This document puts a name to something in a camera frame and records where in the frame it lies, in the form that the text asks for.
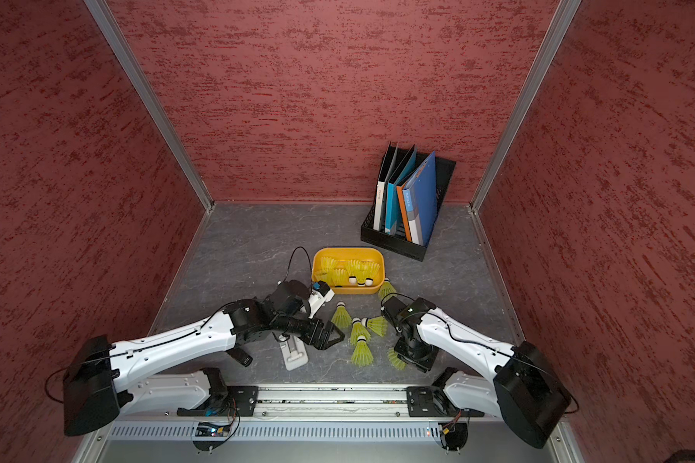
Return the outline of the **yellow shuttlecock top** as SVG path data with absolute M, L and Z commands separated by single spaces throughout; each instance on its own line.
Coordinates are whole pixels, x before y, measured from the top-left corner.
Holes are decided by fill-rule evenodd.
M 339 264 L 339 260 L 336 258 L 330 257 L 330 256 L 321 256 L 320 257 L 320 272 L 318 276 L 320 279 L 323 279 L 324 281 L 327 280 L 327 278 L 331 278 L 334 274 L 334 271 Z

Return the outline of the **yellow plastic storage box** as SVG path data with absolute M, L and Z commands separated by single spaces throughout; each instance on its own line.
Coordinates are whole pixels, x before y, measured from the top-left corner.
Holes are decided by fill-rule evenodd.
M 327 247 L 316 252 L 311 278 L 336 294 L 376 294 L 386 278 L 384 257 L 370 247 Z

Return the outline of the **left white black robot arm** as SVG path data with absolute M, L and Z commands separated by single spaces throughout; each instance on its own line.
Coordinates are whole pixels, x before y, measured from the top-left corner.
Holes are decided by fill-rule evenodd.
M 208 318 L 148 338 L 88 339 L 63 376 L 64 434 L 81 436 L 115 421 L 129 388 L 141 380 L 212 353 L 239 350 L 271 332 L 318 350 L 345 339 L 332 322 L 278 312 L 268 299 L 229 302 Z

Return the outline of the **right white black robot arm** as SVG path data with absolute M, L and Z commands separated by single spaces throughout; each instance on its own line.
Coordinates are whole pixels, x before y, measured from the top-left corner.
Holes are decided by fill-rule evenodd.
M 503 343 L 453 319 L 436 304 L 418 297 L 409 304 L 386 296 L 381 313 L 397 332 L 398 358 L 429 372 L 444 351 L 471 368 L 438 377 L 436 387 L 461 410 L 502 419 L 525 444 L 542 449 L 575 398 L 544 353 L 524 341 Z

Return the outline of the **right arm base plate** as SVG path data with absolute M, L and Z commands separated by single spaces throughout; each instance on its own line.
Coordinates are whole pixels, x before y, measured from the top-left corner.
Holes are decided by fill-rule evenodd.
M 459 409 L 451 403 L 441 388 L 434 386 L 407 387 L 407 409 L 412 418 L 483 418 L 485 414 L 474 409 Z

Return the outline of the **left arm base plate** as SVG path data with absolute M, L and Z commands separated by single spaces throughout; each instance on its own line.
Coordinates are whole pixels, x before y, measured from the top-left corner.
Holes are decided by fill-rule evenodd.
M 250 418 L 258 402 L 257 386 L 234 386 L 227 393 L 212 393 L 201 405 L 193 409 L 179 407 L 178 417 L 238 417 Z

